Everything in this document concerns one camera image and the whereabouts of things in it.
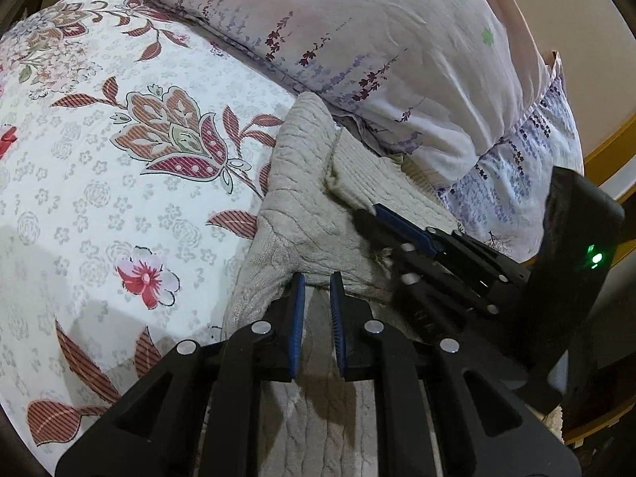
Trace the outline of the wooden headboard shelf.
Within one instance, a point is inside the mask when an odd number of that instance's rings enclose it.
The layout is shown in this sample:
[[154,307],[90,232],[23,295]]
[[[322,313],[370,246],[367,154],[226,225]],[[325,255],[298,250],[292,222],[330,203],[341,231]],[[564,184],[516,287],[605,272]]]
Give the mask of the wooden headboard shelf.
[[565,438],[580,439],[635,408],[635,122],[586,156],[584,176],[558,173],[548,246],[533,264],[541,340],[568,357]]

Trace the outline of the beige cable-knit sweater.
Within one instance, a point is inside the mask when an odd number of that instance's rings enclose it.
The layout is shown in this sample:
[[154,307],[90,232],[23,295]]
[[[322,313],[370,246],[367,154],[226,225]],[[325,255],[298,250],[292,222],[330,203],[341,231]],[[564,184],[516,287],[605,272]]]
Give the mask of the beige cable-knit sweater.
[[355,205],[376,199],[418,226],[458,227],[427,184],[337,127],[320,98],[297,98],[278,134],[256,237],[224,315],[236,331],[263,316],[294,273],[306,279],[299,375],[263,388],[260,476],[373,476],[378,470],[374,389],[339,375],[328,298],[333,272],[374,307],[388,296],[388,279],[351,219]]

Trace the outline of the white red floral bedsheet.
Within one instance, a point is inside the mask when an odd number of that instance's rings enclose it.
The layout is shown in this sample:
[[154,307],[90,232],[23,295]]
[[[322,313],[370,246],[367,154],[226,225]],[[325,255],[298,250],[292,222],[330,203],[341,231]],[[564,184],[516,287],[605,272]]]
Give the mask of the white red floral bedsheet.
[[222,336],[289,91],[145,0],[1,40],[1,405],[48,471],[174,344]]

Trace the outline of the lilac floral pillow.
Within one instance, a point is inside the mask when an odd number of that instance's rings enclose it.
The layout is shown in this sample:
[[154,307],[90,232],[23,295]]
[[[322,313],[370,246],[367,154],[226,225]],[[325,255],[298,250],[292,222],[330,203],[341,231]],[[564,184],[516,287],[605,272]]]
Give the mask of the lilac floral pillow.
[[515,0],[149,1],[324,99],[515,261],[539,250],[553,168],[583,168],[562,61]]

